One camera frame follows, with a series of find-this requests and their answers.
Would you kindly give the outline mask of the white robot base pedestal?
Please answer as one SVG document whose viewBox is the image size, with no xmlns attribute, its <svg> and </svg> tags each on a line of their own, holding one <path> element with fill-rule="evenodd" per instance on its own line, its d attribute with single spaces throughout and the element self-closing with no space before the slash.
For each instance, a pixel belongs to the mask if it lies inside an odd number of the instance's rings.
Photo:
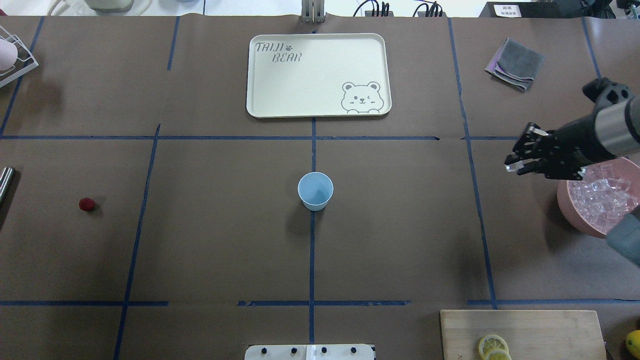
<svg viewBox="0 0 640 360">
<path fill-rule="evenodd" d="M 375 347 L 364 343 L 256 344 L 249 346 L 245 360 L 375 360 Z"/>
</svg>

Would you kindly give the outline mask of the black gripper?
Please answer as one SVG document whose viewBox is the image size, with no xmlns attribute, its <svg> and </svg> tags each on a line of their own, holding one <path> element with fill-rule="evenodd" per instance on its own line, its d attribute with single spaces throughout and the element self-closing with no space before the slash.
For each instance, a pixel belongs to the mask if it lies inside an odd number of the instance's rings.
<svg viewBox="0 0 640 360">
<path fill-rule="evenodd" d="M 518 176 L 537 173 L 553 180 L 580 180 L 578 172 L 583 167 L 601 161 L 595 117 L 584 116 L 549 131 L 528 123 L 503 165 L 508 173 Z"/>
</svg>

